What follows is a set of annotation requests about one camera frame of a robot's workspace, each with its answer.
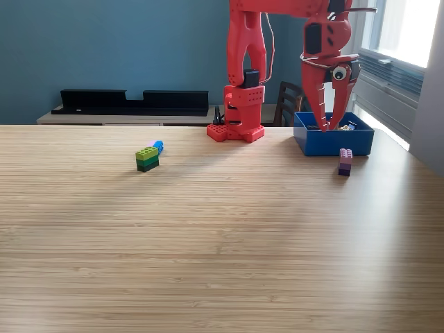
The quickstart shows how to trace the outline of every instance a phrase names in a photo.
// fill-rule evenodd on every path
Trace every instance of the wooden table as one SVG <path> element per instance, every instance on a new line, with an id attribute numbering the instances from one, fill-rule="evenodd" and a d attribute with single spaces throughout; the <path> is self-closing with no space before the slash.
<path id="1" fill-rule="evenodd" d="M 379 132 L 337 162 L 290 128 L 0 126 L 0 332 L 443 332 L 443 179 Z"/>

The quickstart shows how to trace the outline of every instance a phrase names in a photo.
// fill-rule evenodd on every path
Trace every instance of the red robot arm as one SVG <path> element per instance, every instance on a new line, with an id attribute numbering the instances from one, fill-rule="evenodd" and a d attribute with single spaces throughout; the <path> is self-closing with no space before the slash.
<path id="1" fill-rule="evenodd" d="M 352 35 L 348 13 L 353 0 L 230 0 L 228 80 L 224 90 L 225 125 L 210 125 L 216 141 L 255 141 L 264 135 L 261 106 L 266 82 L 266 48 L 261 13 L 307 17 L 304 27 L 302 85 L 319 128 L 334 130 L 342 120 L 360 66 L 358 55 L 341 55 Z M 243 68 L 245 54 L 251 70 Z M 325 117 L 324 83 L 336 90 L 332 118 Z"/>

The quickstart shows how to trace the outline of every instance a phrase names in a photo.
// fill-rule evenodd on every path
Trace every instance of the blue box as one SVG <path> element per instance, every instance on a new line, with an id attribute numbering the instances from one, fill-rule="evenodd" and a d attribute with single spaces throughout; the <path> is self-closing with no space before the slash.
<path id="1" fill-rule="evenodd" d="M 330 120 L 332 113 L 326 113 Z M 298 112 L 294 117 L 294 137 L 306 156 L 339 156 L 339 149 L 351 149 L 354 156 L 370 155 L 372 150 L 373 130 L 351 112 L 346 112 L 339 127 L 351 121 L 357 124 L 356 130 L 308 130 L 307 126 L 316 126 L 313 113 Z"/>

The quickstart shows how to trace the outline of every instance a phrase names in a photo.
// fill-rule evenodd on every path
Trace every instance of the red base plate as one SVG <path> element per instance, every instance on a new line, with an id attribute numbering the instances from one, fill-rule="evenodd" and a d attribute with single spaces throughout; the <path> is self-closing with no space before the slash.
<path id="1" fill-rule="evenodd" d="M 207 135 L 217 142 L 223 142 L 227 139 L 254 142 L 265 135 L 265 128 L 260 126 L 245 135 L 240 135 L 233 130 L 229 130 L 226 125 L 211 124 L 207 127 Z"/>

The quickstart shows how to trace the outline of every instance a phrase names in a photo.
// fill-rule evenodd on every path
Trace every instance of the wooden chair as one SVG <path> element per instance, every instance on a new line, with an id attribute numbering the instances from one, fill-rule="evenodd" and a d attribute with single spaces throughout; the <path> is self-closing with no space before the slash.
<path id="1" fill-rule="evenodd" d="M 284 117 L 284 127 L 293 127 L 294 112 L 301 112 L 302 105 L 306 101 L 303 90 L 290 82 L 281 82 L 279 98 L 277 100 L 274 127 L 282 127 L 282 117 Z"/>

